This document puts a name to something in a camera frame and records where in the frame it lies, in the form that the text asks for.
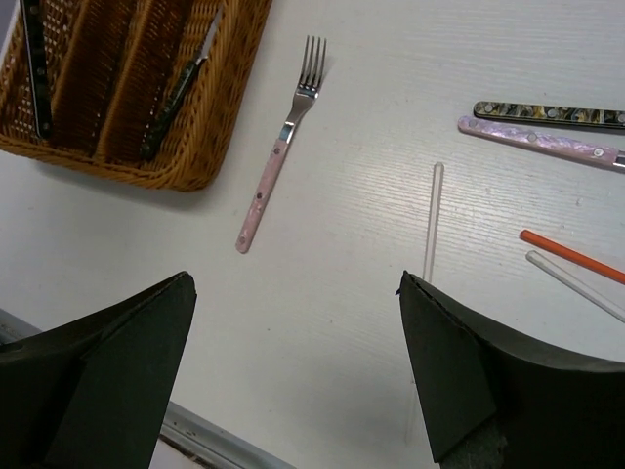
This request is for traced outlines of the pink handled spoon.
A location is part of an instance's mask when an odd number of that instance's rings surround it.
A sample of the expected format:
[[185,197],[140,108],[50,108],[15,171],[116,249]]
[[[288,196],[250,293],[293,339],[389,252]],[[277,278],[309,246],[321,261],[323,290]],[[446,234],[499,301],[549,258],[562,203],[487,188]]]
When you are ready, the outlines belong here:
[[460,132],[467,135],[520,149],[538,151],[603,170],[624,173],[624,151],[621,149],[552,136],[472,116],[460,117],[457,126]]

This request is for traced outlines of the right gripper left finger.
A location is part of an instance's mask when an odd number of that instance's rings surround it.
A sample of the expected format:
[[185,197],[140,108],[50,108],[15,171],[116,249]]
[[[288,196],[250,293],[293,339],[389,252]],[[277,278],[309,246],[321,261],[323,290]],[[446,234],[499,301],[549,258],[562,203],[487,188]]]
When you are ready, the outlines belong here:
[[1,465],[147,468],[196,304],[180,272],[39,331],[1,314]]

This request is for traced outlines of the clear chopstick slanted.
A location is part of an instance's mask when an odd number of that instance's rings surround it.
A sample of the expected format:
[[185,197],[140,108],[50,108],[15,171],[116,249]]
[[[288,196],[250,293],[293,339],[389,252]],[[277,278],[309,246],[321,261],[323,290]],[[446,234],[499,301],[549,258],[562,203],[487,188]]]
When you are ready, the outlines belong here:
[[528,251],[525,254],[525,259],[538,269],[542,270],[552,278],[556,279],[569,289],[593,303],[598,308],[610,314],[615,319],[620,322],[625,321],[624,309],[622,307],[618,306],[616,303],[603,296],[600,292],[563,268],[559,267],[543,255],[539,254],[537,251]]

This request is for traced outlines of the clear chopstick vertical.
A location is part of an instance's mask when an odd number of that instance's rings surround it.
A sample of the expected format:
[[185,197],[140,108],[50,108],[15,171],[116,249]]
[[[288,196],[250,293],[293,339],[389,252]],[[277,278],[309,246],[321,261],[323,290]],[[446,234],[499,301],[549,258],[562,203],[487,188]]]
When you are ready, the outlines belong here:
[[428,230],[423,268],[423,279],[427,282],[432,281],[434,272],[443,177],[444,165],[442,162],[437,162],[434,165],[433,171],[433,184],[431,190]]

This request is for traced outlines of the dark handled fork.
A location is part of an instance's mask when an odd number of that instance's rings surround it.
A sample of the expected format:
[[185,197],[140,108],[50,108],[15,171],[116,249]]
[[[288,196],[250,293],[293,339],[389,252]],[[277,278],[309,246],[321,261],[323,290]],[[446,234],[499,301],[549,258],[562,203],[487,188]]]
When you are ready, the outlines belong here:
[[52,134],[52,110],[47,74],[43,9],[39,0],[20,0],[25,36],[35,133],[43,140]]

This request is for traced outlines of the dark handled knife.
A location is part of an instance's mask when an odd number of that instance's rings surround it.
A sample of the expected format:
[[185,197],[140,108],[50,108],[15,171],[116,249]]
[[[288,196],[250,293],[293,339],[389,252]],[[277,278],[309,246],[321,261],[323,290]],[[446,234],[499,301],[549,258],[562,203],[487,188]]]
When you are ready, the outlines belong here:
[[217,33],[223,9],[224,7],[220,5],[204,36],[202,45],[196,50],[191,60],[187,62],[181,71],[161,111],[159,111],[153,124],[150,126],[140,150],[140,156],[143,160],[149,161],[156,157],[157,151],[165,139],[171,124],[184,103],[186,93],[193,84],[202,65],[208,60],[209,50]]

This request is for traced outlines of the orange chopstick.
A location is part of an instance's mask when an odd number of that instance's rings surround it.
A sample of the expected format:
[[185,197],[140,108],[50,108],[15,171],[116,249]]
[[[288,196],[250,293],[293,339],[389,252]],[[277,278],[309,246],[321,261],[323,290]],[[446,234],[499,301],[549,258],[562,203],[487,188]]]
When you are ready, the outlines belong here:
[[609,278],[613,281],[623,284],[624,273],[618,271],[612,266],[602,263],[596,259],[586,256],[580,252],[577,252],[567,246],[559,244],[546,238],[543,235],[537,234],[530,230],[522,230],[520,232],[520,239],[542,250],[548,251],[563,258],[568,262],[571,262],[579,267],[590,270],[602,277]]

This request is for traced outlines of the pink handled fork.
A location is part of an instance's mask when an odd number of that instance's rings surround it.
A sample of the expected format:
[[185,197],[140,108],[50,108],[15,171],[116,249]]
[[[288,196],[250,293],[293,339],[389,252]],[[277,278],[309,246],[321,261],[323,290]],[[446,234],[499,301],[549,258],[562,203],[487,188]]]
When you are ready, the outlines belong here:
[[292,99],[292,106],[271,149],[247,215],[238,234],[235,248],[245,254],[251,248],[257,229],[269,204],[281,168],[286,160],[296,130],[316,102],[325,74],[327,39],[308,36],[302,66]]

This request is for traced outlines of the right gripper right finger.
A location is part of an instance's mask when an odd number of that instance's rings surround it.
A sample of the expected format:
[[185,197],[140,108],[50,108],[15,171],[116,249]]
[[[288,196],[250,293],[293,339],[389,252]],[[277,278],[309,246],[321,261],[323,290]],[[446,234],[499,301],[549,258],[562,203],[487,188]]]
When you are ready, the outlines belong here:
[[543,342],[404,274],[401,319],[442,468],[620,468],[624,365]]

